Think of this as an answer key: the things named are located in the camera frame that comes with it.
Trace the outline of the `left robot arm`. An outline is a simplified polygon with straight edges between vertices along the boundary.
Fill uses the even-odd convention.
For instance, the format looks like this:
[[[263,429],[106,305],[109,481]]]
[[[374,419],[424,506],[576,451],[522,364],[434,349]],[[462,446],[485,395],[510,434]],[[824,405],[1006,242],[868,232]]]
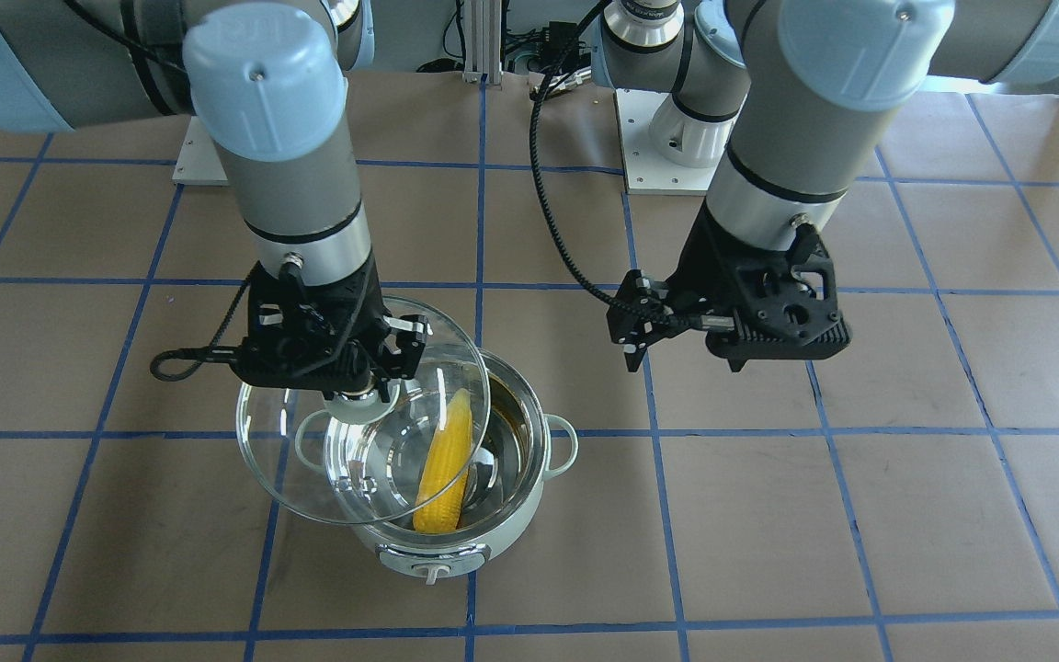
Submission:
[[[672,275],[632,269],[607,311],[630,371],[684,332],[732,371],[847,348],[821,230],[896,113],[930,76],[1059,76],[1059,1],[701,1],[690,14],[607,1],[594,16],[598,83],[730,126]]]

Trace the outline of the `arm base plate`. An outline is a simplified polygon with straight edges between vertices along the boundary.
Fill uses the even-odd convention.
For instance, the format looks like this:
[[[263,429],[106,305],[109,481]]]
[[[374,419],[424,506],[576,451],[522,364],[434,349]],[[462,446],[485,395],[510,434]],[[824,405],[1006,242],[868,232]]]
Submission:
[[[180,145],[170,179],[182,186],[228,186],[217,148],[197,117],[189,118],[189,128]]]
[[[614,100],[627,192],[705,194],[734,120],[689,117],[668,93],[617,88]]]

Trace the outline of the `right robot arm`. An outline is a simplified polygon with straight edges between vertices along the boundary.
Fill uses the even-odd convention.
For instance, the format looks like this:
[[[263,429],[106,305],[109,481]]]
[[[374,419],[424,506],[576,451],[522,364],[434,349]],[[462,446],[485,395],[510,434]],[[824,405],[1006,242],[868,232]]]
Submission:
[[[205,127],[257,262],[239,345],[168,350],[241,382],[364,409],[415,376],[425,323],[388,314],[348,127],[342,62],[366,58],[365,1],[0,1],[0,130],[154,117]]]

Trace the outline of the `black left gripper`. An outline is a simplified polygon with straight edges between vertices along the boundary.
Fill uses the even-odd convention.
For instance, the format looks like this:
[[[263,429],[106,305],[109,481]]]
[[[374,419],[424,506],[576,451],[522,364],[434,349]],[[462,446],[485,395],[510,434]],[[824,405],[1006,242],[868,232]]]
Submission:
[[[720,317],[706,328],[712,355],[731,373],[750,360],[827,360],[852,340],[839,307],[834,264],[812,223],[791,226],[787,250],[761,250],[734,237],[700,205],[667,282],[630,269],[607,310],[609,338],[636,373],[646,352],[678,328],[674,314]]]

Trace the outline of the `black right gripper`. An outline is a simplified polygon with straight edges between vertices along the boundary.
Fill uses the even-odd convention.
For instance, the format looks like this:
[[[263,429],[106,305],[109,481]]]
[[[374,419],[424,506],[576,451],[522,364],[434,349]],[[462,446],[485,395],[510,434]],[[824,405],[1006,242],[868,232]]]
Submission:
[[[331,284],[305,285],[301,276],[298,269],[272,276],[261,264],[249,273],[247,332],[235,351],[235,376],[256,387],[362,393],[373,382],[373,364],[380,401],[394,404],[427,348],[427,315],[382,317],[374,260]]]

